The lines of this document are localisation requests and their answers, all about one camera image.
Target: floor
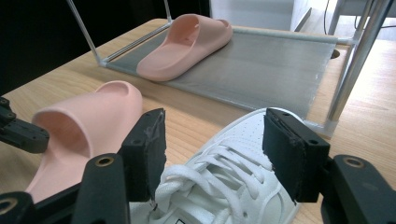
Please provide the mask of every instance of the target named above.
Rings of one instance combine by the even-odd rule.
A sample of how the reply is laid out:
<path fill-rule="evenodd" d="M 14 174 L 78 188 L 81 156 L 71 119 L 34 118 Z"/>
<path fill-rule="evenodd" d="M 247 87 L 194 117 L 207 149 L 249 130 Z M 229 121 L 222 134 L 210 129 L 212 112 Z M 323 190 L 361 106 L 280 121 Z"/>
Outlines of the floor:
<path fill-rule="evenodd" d="M 324 14 L 328 0 L 311 0 L 311 16 L 301 29 L 304 33 L 324 34 Z M 332 14 L 334 12 L 337 0 L 330 0 L 326 12 L 326 30 L 329 30 Z M 335 35 L 338 36 L 353 36 L 355 32 L 355 17 L 354 16 L 341 16 L 335 30 Z M 384 26 L 396 26 L 396 18 L 386 18 Z M 383 28 L 378 34 L 377 39 L 393 40 L 396 41 L 396 27 Z"/>

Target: pink slide sandal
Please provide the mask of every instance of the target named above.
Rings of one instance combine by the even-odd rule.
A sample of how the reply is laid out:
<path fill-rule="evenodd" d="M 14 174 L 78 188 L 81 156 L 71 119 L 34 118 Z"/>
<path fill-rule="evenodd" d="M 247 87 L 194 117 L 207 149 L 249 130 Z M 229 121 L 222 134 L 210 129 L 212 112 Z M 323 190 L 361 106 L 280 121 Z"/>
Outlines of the pink slide sandal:
<path fill-rule="evenodd" d="M 163 43 L 137 65 L 137 74 L 152 81 L 176 78 L 231 39 L 227 21 L 186 14 L 175 19 Z"/>
<path fill-rule="evenodd" d="M 79 183 L 89 159 L 117 152 L 141 114 L 140 91 L 123 81 L 38 111 L 33 123 L 49 132 L 49 145 L 26 190 L 35 203 Z"/>

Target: white sneaker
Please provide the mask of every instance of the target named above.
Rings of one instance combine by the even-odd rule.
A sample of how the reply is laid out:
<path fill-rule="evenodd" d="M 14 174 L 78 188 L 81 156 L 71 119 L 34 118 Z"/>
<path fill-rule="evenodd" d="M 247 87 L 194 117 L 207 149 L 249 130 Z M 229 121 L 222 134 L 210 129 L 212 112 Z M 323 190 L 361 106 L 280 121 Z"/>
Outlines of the white sneaker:
<path fill-rule="evenodd" d="M 165 168 L 157 209 L 130 203 L 132 223 L 290 223 L 299 204 L 262 153 L 265 111 L 225 127 L 185 165 Z"/>

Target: wooden table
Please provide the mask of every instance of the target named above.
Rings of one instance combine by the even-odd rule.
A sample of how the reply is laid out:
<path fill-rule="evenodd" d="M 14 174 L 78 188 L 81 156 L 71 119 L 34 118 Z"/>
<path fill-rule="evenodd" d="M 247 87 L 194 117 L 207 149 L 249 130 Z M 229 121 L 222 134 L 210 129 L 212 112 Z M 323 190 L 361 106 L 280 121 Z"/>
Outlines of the wooden table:
<path fill-rule="evenodd" d="M 99 48 L 103 56 L 122 48 L 155 29 L 164 20 L 146 23 Z M 337 47 L 341 57 L 345 47 Z M 336 83 L 342 62 L 330 61 L 318 91 L 313 111 L 315 119 L 322 107 L 320 97 L 329 98 L 329 83 Z M 396 187 L 396 42 L 376 41 L 361 76 L 346 104 L 332 139 L 331 156 L 349 154 L 370 161 Z M 4 95 L 19 119 L 30 121 L 40 108 L 63 99 L 95 91 L 111 80 L 125 80 L 144 96 L 144 112 L 166 110 L 166 165 L 184 163 L 211 136 L 247 111 L 184 91 L 99 67 L 86 53 L 70 63 Z M 0 143 L 0 193 L 25 190 L 40 163 L 40 155 L 26 153 Z M 303 204 L 294 223 L 321 223 L 320 203 Z"/>

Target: metal rod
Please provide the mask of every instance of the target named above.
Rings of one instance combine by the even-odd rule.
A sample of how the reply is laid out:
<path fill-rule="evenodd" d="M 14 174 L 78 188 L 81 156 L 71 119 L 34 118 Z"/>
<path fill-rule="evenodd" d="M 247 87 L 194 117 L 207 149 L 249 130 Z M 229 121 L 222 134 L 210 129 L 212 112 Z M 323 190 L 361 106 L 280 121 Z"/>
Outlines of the metal rod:
<path fill-rule="evenodd" d="M 363 65 L 370 53 L 370 50 L 378 36 L 379 30 L 388 15 L 393 0 L 378 1 L 375 5 L 373 16 L 369 20 L 366 30 L 352 58 L 352 62 L 347 69 L 346 76 L 342 82 L 339 92 L 332 101 L 328 119 L 338 121 L 347 103 L 347 98 L 352 92 Z"/>
<path fill-rule="evenodd" d="M 348 71 L 349 66 L 352 63 L 352 59 L 353 59 L 353 57 L 355 55 L 356 47 L 357 47 L 357 45 L 353 44 L 353 45 L 351 45 L 349 47 L 349 49 L 346 52 L 346 61 L 344 62 L 343 68 L 341 70 L 341 76 L 340 76 L 341 81 L 338 82 L 335 96 L 339 94 L 339 91 L 340 91 L 340 89 L 341 89 L 341 87 L 342 87 L 342 85 L 343 85 L 343 83 L 344 83 L 344 81 L 345 81 L 345 79 L 347 77 L 347 71 Z"/>
<path fill-rule="evenodd" d="M 364 25 L 367 22 L 367 19 L 370 15 L 371 8 L 373 6 L 374 0 L 367 0 L 366 5 L 364 6 L 363 14 L 361 15 L 361 19 L 359 21 L 357 31 L 363 31 Z"/>
<path fill-rule="evenodd" d="M 96 61 L 99 64 L 103 65 L 102 59 L 100 58 L 98 52 L 96 51 L 96 47 L 93 44 L 93 41 L 91 40 L 90 34 L 88 34 L 87 28 L 85 28 L 82 18 L 78 14 L 76 6 L 74 5 L 72 0 L 67 0 L 67 3 L 70 6 L 70 8 L 72 9 L 73 14 L 76 17 L 77 23 L 79 25 L 79 28 L 81 29 L 82 33 L 85 36 L 85 39 L 87 39 L 88 45 L 90 46 L 90 49 L 92 50 L 93 56 L 95 57 Z"/>
<path fill-rule="evenodd" d="M 110 61 L 112 61 L 113 59 L 119 57 L 121 54 L 125 53 L 126 51 L 128 51 L 129 49 L 132 49 L 134 47 L 136 47 L 137 45 L 145 42 L 146 40 L 150 39 L 151 37 L 155 36 L 156 34 L 160 33 L 161 31 L 167 29 L 170 26 L 170 23 L 166 23 L 165 25 L 157 28 L 156 30 L 150 32 L 149 34 L 146 34 L 142 37 L 140 37 L 139 39 L 137 39 L 136 41 L 132 42 L 131 44 L 123 47 L 122 49 L 117 50 L 116 52 L 110 54 L 109 56 L 107 56 L 106 58 L 103 59 L 103 61 L 105 63 L 108 63 Z"/>
<path fill-rule="evenodd" d="M 168 19 L 168 22 L 172 22 L 172 16 L 171 16 L 171 11 L 169 10 L 168 1 L 163 0 L 163 3 L 165 4 L 166 18 Z"/>
<path fill-rule="evenodd" d="M 337 45 L 354 45 L 356 44 L 352 37 L 338 37 Z"/>
<path fill-rule="evenodd" d="M 330 23 L 329 31 L 327 32 L 328 35 L 334 35 L 335 28 L 337 27 L 338 20 L 340 19 L 341 15 L 341 8 L 344 5 L 345 0 L 338 0 L 337 5 L 335 5 L 334 13 L 332 14 L 332 21 Z"/>

